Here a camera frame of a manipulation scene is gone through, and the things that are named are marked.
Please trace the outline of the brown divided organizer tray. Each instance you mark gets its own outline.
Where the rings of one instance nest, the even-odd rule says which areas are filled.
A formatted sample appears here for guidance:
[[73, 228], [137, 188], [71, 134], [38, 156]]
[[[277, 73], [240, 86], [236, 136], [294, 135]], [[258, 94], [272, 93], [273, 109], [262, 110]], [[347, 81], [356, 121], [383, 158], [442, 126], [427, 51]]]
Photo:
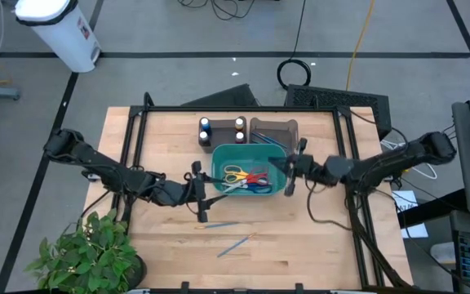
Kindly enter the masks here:
[[[242, 132], [245, 134], [245, 138], [247, 142], [247, 121], [245, 117], [242, 117], [242, 116], [239, 116], [239, 117], [245, 120], [245, 127], [242, 130]], [[199, 141], [199, 133], [202, 131], [201, 126], [200, 126], [200, 120], [199, 120], [197, 142], [201, 146], [202, 150], [207, 154], [211, 154], [214, 151], [214, 149], [220, 145], [236, 144], [235, 136], [238, 131], [235, 129], [235, 120], [237, 118], [235, 119], [209, 119], [208, 118], [210, 120], [211, 132], [208, 133], [210, 135], [210, 142], [207, 145], [203, 145]]]

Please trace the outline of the green leafy plant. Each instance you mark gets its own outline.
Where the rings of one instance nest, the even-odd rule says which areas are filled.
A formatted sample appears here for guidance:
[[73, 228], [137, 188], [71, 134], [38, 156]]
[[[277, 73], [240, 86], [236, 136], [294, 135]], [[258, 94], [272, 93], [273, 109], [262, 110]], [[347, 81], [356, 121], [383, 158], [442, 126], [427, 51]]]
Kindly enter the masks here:
[[39, 289], [51, 292], [126, 294], [126, 271], [138, 254], [126, 235], [127, 224], [114, 221], [116, 215], [115, 209], [104, 216], [92, 212], [53, 243], [44, 238], [39, 256], [24, 270]]

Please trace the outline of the teal plastic bin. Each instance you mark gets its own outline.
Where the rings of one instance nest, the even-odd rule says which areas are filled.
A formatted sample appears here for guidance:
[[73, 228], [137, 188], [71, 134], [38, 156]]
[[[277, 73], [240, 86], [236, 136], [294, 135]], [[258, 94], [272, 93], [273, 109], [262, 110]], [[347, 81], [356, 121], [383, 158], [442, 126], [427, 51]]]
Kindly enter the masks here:
[[218, 146], [212, 154], [211, 176], [224, 179], [224, 168], [235, 165], [244, 172], [266, 171], [268, 185], [273, 187], [269, 194], [254, 194], [248, 189], [235, 189], [224, 193], [225, 183], [215, 183], [215, 187], [222, 194], [233, 196], [269, 196], [280, 192], [286, 186], [286, 176], [269, 161], [269, 157], [285, 157], [286, 153], [277, 145], [268, 144], [226, 144]]

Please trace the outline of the white computer mouse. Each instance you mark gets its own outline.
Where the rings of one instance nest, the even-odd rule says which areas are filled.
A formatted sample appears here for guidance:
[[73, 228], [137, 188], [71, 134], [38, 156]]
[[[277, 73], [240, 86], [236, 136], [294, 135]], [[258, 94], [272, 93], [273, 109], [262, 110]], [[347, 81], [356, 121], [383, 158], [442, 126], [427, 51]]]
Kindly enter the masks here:
[[454, 265], [456, 263], [454, 243], [437, 243], [430, 248], [431, 256], [443, 265]]

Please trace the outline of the red-handled scissors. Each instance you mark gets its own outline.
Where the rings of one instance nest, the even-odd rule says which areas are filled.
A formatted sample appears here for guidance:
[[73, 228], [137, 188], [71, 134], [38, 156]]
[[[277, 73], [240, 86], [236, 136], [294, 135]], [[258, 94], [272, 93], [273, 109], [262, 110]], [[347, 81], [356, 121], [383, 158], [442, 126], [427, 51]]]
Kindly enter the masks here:
[[267, 185], [268, 173], [266, 171], [252, 171], [243, 179], [247, 184]]

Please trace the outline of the dark gray flat panel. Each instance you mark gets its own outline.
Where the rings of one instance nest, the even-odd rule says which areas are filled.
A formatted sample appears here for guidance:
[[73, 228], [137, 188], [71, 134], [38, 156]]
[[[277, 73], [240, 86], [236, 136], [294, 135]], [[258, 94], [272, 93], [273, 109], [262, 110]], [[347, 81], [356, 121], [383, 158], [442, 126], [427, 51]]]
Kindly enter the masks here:
[[189, 101], [183, 106], [259, 106], [259, 102], [246, 83]]

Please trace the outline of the white trash can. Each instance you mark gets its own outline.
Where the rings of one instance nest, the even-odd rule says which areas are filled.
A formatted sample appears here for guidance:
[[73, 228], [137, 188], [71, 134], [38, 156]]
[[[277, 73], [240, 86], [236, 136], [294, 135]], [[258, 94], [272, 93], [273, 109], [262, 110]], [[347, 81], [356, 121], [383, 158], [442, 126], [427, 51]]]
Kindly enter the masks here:
[[95, 68], [101, 46], [78, 0], [18, 0], [16, 21], [31, 28], [74, 73]]

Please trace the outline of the black metal table frame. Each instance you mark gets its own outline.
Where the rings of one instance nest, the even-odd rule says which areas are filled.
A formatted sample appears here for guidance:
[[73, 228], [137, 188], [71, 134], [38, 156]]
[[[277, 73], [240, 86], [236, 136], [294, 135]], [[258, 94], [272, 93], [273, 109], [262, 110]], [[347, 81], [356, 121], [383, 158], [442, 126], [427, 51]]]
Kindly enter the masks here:
[[[140, 165], [145, 170], [165, 172], [170, 180], [181, 181], [191, 163], [211, 160], [198, 146], [200, 117], [224, 118], [243, 115], [263, 120], [299, 124], [300, 136], [308, 139], [306, 153], [323, 163], [339, 148], [332, 113], [313, 107], [291, 110], [276, 107], [250, 107], [243, 111], [190, 110], [174, 107], [148, 114]], [[119, 152], [126, 132], [130, 107], [109, 107], [101, 136], [103, 150]], [[137, 252], [147, 264], [148, 273], [139, 287], [178, 288], [189, 282], [190, 289], [361, 289], [360, 271], [353, 234], [337, 225], [314, 223], [308, 216], [308, 188], [297, 178], [295, 194], [235, 197], [220, 200], [209, 210], [211, 223], [239, 221], [241, 224], [211, 229], [195, 229], [204, 224], [186, 207], [157, 207], [136, 202], [130, 234]], [[313, 215], [350, 225], [344, 206], [345, 188], [338, 185], [312, 195]], [[370, 197], [371, 218], [376, 225], [376, 241], [391, 266], [408, 283], [413, 283], [406, 250], [393, 201], [375, 192]], [[250, 239], [226, 255], [216, 255], [241, 239]]]

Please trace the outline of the black desk beam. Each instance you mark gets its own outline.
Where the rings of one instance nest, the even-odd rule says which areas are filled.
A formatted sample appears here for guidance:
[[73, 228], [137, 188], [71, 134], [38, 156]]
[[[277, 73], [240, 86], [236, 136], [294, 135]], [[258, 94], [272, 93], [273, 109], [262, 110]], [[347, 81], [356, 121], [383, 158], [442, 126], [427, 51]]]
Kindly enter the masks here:
[[419, 225], [426, 221], [448, 216], [452, 211], [466, 212], [467, 198], [464, 189], [459, 189], [438, 199], [419, 204], [417, 207], [398, 212], [397, 217], [402, 229]]

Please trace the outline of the yellow-handled scissors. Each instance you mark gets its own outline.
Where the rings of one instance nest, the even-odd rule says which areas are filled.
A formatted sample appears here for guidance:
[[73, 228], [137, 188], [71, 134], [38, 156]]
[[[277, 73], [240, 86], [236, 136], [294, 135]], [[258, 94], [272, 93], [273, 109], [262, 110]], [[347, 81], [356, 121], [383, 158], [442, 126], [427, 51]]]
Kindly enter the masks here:
[[224, 193], [231, 192], [235, 189], [247, 189], [247, 177], [249, 172], [243, 171], [241, 167], [228, 165], [224, 168], [224, 183], [227, 186]]

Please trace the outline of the black plant pot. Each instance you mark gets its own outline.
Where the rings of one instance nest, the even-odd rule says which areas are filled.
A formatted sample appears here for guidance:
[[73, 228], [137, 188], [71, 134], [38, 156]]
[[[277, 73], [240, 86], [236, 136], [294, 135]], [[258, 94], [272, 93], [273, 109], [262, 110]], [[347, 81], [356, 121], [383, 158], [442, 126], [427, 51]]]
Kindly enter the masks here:
[[126, 281], [128, 284], [128, 290], [133, 290], [137, 288], [146, 277], [146, 274], [146, 264], [140, 256], [135, 255], [132, 267], [126, 271]]

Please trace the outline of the brown open organizer tray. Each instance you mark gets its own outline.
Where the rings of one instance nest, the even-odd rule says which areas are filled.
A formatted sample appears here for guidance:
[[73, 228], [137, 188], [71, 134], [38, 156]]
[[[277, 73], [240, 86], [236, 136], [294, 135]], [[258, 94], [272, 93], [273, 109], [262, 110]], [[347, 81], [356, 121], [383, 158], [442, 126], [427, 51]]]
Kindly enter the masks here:
[[250, 140], [255, 138], [251, 135], [252, 132], [261, 133], [283, 143], [287, 146], [287, 149], [283, 148], [287, 154], [295, 152], [299, 141], [298, 123], [294, 119], [287, 122], [274, 122], [252, 118], [250, 122]]

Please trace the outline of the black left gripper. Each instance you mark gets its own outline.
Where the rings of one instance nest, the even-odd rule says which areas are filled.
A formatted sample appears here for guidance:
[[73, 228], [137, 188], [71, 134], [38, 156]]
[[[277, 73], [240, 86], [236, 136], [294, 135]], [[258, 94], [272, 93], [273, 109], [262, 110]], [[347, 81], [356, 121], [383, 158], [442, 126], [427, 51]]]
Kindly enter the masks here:
[[202, 164], [200, 161], [193, 162], [191, 169], [192, 171], [190, 173], [184, 175], [187, 184], [184, 188], [183, 203], [189, 204], [195, 200], [197, 203], [197, 220], [200, 223], [206, 223], [208, 221], [206, 207], [211, 207], [214, 203], [226, 198], [227, 194], [206, 199], [205, 185], [206, 183], [224, 183], [224, 180], [208, 176], [205, 172], [202, 172]]

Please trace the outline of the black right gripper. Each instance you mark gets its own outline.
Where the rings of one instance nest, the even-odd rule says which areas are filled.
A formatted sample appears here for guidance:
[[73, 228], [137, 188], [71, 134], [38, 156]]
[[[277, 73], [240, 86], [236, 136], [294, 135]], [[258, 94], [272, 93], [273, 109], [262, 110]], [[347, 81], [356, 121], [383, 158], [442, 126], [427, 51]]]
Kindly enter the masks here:
[[319, 194], [324, 189], [319, 191], [315, 190], [317, 183], [314, 183], [311, 188], [308, 187], [308, 178], [317, 174], [318, 166], [315, 164], [312, 155], [304, 155], [307, 147], [308, 140], [301, 138], [297, 144], [296, 150], [293, 154], [285, 157], [269, 157], [268, 161], [274, 163], [277, 170], [281, 171], [287, 176], [288, 182], [286, 184], [285, 196], [292, 196], [295, 191], [295, 179], [297, 177], [304, 178], [304, 183], [308, 188], [308, 195], [313, 193]]

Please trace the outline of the white paper sheet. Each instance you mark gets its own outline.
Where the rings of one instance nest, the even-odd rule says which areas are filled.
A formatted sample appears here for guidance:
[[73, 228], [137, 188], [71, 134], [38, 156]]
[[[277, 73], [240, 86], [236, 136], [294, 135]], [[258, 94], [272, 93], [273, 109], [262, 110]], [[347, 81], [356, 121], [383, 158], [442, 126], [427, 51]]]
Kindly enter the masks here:
[[419, 204], [413, 190], [394, 190], [392, 196], [396, 201], [399, 212], [417, 207]]
[[428, 230], [425, 224], [412, 225], [401, 229], [401, 234], [403, 238], [427, 238]]

